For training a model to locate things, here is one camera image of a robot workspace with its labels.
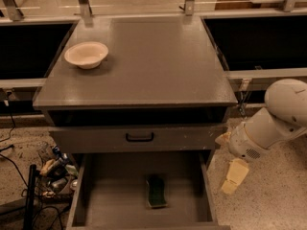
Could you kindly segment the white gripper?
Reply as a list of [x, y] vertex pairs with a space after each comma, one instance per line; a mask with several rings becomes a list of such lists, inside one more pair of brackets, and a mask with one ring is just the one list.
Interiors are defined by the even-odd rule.
[[229, 151], [238, 157], [229, 162], [229, 168], [222, 185], [222, 191], [227, 195], [233, 194], [248, 175], [249, 167], [246, 161], [256, 161], [269, 152], [258, 146], [248, 136], [245, 122], [236, 126], [231, 133], [225, 132], [218, 136], [215, 143], [220, 146], [228, 143]]

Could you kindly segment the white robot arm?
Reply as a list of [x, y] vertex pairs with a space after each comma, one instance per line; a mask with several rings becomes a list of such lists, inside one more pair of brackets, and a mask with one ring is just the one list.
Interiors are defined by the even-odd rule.
[[216, 138], [235, 156], [229, 162], [222, 192], [231, 195], [245, 180], [248, 164], [266, 155], [273, 146], [307, 132], [307, 83], [285, 79], [271, 84], [265, 106], [231, 131]]

